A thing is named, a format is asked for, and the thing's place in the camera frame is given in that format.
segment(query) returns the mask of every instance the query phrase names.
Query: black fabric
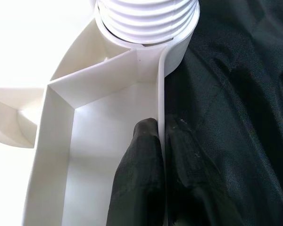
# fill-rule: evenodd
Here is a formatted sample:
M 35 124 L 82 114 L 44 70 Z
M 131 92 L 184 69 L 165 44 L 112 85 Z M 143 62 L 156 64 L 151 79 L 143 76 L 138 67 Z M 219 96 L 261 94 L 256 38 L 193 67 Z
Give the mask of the black fabric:
M 165 202 L 157 122 L 142 120 L 115 173 L 106 226 L 161 226 Z
M 243 225 L 283 226 L 283 0 L 200 8 L 185 57 L 166 78 L 166 114 L 187 122 Z
M 213 162 L 188 125 L 166 118 L 166 179 L 170 226 L 242 226 Z

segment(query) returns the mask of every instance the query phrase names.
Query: white threaded cap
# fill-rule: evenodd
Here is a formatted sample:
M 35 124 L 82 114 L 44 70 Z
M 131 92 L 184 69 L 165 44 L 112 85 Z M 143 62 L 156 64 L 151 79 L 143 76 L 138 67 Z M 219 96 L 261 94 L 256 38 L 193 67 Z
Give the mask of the white threaded cap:
M 139 44 L 167 41 L 191 21 L 198 0 L 98 0 L 100 17 L 120 39 Z

